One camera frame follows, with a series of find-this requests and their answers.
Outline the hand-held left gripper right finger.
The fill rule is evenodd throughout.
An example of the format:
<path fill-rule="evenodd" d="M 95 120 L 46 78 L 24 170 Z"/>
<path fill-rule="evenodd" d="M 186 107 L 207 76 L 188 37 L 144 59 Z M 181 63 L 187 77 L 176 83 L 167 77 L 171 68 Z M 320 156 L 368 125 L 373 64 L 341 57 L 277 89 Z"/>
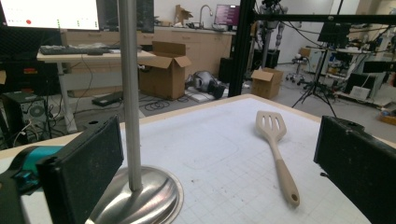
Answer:
<path fill-rule="evenodd" d="M 314 162 L 372 224 L 396 224 L 396 148 L 358 123 L 324 116 Z"/>

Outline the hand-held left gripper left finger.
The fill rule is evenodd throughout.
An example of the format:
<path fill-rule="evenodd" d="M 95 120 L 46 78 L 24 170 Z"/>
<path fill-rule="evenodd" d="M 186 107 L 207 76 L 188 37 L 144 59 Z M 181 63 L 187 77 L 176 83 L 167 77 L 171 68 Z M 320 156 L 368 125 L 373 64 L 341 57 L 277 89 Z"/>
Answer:
<path fill-rule="evenodd" d="M 36 163 L 53 224 L 84 224 L 123 163 L 119 118 L 102 120 Z"/>

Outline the silver metal stand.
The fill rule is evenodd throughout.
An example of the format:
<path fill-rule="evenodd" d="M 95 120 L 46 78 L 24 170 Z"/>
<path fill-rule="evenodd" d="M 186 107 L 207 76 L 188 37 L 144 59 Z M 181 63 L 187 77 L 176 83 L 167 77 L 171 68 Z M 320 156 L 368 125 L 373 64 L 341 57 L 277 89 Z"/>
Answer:
<path fill-rule="evenodd" d="M 120 168 L 86 224 L 170 224 L 184 192 L 172 173 L 143 166 L 140 156 L 136 0 L 118 0 L 126 166 Z"/>

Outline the beige slotted spatula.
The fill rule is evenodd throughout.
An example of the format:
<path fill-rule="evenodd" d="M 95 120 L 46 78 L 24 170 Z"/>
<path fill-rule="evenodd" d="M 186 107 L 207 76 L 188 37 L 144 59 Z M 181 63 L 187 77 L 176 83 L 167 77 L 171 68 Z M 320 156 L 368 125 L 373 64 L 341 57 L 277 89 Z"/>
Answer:
<path fill-rule="evenodd" d="M 291 206 L 299 206 L 299 190 L 278 149 L 278 142 L 287 133 L 283 117 L 277 112 L 258 111 L 255 124 L 257 131 L 264 137 L 272 150 L 279 185 L 285 200 Z"/>

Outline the black computer tower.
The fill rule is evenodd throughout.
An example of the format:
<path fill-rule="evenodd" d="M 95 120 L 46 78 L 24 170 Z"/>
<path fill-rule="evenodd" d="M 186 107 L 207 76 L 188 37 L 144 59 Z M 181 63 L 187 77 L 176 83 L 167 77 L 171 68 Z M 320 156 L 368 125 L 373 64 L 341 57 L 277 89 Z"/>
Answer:
<path fill-rule="evenodd" d="M 30 92 L 2 94 L 11 143 L 30 144 L 43 140 L 47 132 L 46 101 Z"/>

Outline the black tripod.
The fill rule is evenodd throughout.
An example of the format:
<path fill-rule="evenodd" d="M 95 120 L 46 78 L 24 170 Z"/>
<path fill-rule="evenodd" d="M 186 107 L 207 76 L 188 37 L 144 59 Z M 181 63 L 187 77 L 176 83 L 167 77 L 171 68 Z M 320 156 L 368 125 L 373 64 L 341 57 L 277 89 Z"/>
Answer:
<path fill-rule="evenodd" d="M 327 87 L 322 84 L 319 81 L 320 75 L 321 75 L 321 70 L 324 65 L 324 61 L 326 59 L 328 51 L 326 49 L 322 49 L 320 51 L 320 56 L 318 60 L 318 66 L 314 75 L 314 79 L 307 83 L 307 88 L 305 89 L 304 93 L 300 96 L 300 98 L 292 105 L 292 107 L 295 107 L 298 103 L 301 105 L 304 103 L 304 101 L 310 97 L 310 96 L 316 96 L 321 100 L 323 103 L 325 103 L 330 110 L 332 111 L 332 115 L 336 117 L 335 111 L 332 107 L 332 104 L 330 103 L 330 100 L 327 96 Z"/>

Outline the light wooden desk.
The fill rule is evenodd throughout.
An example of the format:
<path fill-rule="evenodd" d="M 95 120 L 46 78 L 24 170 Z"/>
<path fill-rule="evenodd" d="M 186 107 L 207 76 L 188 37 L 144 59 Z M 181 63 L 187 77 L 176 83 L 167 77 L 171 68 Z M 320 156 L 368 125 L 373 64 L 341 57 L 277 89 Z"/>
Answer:
<path fill-rule="evenodd" d="M 104 53 L 97 56 L 87 54 L 43 55 L 42 53 L 38 53 L 36 57 L 41 62 L 57 64 L 61 95 L 64 100 L 64 121 L 66 130 L 69 133 L 76 133 L 78 128 L 74 110 L 69 103 L 68 91 L 122 86 L 125 115 L 127 117 L 135 116 L 136 119 L 139 119 L 137 63 L 139 59 L 154 57 L 154 54 L 141 50 L 134 53 L 128 52 L 126 56 L 120 53 Z M 63 67 L 64 63 L 120 63 L 121 71 L 93 72 L 89 68 L 89 73 L 86 74 L 67 74 Z"/>

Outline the office stool on wheels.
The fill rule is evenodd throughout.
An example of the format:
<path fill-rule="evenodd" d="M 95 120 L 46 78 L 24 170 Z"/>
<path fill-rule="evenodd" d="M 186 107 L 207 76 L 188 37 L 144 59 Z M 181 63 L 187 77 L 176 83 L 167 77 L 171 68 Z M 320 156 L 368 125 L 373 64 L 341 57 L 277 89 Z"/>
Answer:
<path fill-rule="evenodd" d="M 286 75 L 286 80 L 290 80 L 292 83 L 296 83 L 300 86 L 305 81 L 304 74 L 301 73 L 301 69 L 308 63 L 308 59 L 301 54 L 296 54 L 292 59 L 292 63 L 296 65 L 296 69 L 294 72 Z"/>

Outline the black keyboard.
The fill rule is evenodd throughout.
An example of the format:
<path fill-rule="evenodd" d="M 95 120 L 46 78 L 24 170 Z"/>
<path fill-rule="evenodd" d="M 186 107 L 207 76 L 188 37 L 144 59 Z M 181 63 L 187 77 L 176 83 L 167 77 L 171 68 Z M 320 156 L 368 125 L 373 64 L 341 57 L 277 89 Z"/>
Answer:
<path fill-rule="evenodd" d="M 65 48 L 50 46 L 41 46 L 39 51 L 44 55 L 68 55 L 68 54 L 87 54 L 87 55 L 103 55 L 109 53 L 109 49 L 78 49 L 78 48 Z"/>

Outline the large open cardboard box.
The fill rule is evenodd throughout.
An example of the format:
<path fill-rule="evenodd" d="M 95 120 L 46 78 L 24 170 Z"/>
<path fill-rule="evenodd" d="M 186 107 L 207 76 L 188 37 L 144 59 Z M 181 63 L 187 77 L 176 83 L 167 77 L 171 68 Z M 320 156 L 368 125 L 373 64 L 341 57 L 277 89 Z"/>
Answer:
<path fill-rule="evenodd" d="M 184 95 L 185 68 L 191 65 L 186 45 L 172 42 L 152 42 L 152 58 L 138 60 L 139 90 L 150 96 L 176 100 Z"/>

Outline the small open cardboard box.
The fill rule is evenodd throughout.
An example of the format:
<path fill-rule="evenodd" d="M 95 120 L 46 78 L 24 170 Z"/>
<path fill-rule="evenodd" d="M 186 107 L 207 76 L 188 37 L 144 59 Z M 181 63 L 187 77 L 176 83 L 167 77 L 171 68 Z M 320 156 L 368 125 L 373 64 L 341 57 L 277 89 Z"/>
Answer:
<path fill-rule="evenodd" d="M 272 99 L 278 95 L 283 72 L 272 68 L 263 68 L 255 70 L 251 78 L 251 93 L 265 99 Z"/>

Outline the grey and black bag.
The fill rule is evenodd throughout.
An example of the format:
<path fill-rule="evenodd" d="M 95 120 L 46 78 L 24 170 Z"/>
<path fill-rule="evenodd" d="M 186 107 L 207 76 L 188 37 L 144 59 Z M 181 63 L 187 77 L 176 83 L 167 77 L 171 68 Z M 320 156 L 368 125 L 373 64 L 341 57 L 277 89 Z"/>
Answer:
<path fill-rule="evenodd" d="M 215 99 L 222 97 L 226 87 L 219 84 L 208 71 L 198 71 L 189 75 L 185 81 L 185 89 L 194 87 L 196 90 L 209 93 Z"/>

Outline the white lit computer monitor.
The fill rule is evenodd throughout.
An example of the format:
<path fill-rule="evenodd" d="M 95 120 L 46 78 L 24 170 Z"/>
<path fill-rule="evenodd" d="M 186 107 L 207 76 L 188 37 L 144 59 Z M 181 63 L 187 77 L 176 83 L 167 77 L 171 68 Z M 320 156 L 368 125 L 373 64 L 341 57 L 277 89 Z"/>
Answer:
<path fill-rule="evenodd" d="M 0 0 L 5 25 L 98 30 L 96 0 Z"/>

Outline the dark computer monitor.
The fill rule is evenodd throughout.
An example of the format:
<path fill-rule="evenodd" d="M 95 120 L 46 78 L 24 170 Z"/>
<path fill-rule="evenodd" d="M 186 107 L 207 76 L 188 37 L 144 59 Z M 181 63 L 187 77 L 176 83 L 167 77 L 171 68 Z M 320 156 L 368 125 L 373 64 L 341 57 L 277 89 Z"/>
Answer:
<path fill-rule="evenodd" d="M 119 30 L 119 0 L 96 0 L 101 31 Z M 153 0 L 136 0 L 136 29 L 142 33 L 154 32 Z"/>

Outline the grey humanoid robot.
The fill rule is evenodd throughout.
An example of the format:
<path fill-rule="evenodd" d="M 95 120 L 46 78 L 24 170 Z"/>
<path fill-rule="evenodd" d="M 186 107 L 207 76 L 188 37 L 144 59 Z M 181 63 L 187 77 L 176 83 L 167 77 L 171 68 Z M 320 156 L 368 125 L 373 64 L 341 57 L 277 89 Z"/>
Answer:
<path fill-rule="evenodd" d="M 262 0 L 261 15 L 284 15 L 287 12 L 288 9 L 280 5 L 280 0 Z M 262 68 L 265 68 L 272 32 L 277 30 L 275 50 L 278 50 L 285 25 L 280 21 L 260 21 L 259 25 L 262 31 Z"/>

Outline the beige cabinet counter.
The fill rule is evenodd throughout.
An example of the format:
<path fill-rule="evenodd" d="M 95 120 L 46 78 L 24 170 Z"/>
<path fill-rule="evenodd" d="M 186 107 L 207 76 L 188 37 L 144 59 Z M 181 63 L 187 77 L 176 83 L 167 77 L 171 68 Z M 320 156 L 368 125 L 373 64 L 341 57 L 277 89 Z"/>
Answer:
<path fill-rule="evenodd" d="M 61 34 L 64 45 L 103 43 L 118 44 L 118 32 L 65 31 Z M 191 65 L 186 68 L 185 76 L 196 71 L 207 70 L 215 77 L 219 73 L 221 58 L 230 56 L 233 33 L 212 30 L 194 30 L 172 27 L 155 27 L 153 34 L 138 33 L 140 46 L 151 46 L 153 41 L 184 44 Z"/>

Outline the metal sink faucet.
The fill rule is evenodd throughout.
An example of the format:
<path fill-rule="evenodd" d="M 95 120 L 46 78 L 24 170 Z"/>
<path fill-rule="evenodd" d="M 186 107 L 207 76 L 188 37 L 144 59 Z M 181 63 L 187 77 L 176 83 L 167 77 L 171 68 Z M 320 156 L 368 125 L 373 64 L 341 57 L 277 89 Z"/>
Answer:
<path fill-rule="evenodd" d="M 200 8 L 200 14 L 199 14 L 199 29 L 204 29 L 205 28 L 204 21 L 203 21 L 203 12 L 204 12 L 205 8 L 208 9 L 209 16 L 213 17 L 212 8 L 209 5 L 202 5 L 201 8 Z"/>

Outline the purple lit monitor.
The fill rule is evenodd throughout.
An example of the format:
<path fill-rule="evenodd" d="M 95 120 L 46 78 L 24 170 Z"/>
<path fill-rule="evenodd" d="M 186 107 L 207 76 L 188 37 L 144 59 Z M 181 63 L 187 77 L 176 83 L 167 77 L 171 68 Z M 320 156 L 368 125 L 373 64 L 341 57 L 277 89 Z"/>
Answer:
<path fill-rule="evenodd" d="M 238 5 L 217 5 L 214 23 L 217 25 L 236 26 L 239 22 Z"/>

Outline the black metal frame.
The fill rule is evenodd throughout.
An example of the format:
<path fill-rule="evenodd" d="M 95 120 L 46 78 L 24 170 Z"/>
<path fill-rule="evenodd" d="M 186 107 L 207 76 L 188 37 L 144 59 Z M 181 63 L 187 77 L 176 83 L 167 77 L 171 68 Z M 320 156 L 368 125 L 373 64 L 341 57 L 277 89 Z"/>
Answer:
<path fill-rule="evenodd" d="M 256 0 L 240 0 L 239 22 L 234 46 L 233 71 L 229 87 L 229 97 L 241 94 L 243 75 L 248 64 L 250 27 L 254 21 L 310 21 L 346 22 L 396 25 L 396 15 L 326 15 L 326 14 L 270 14 L 255 12 Z"/>

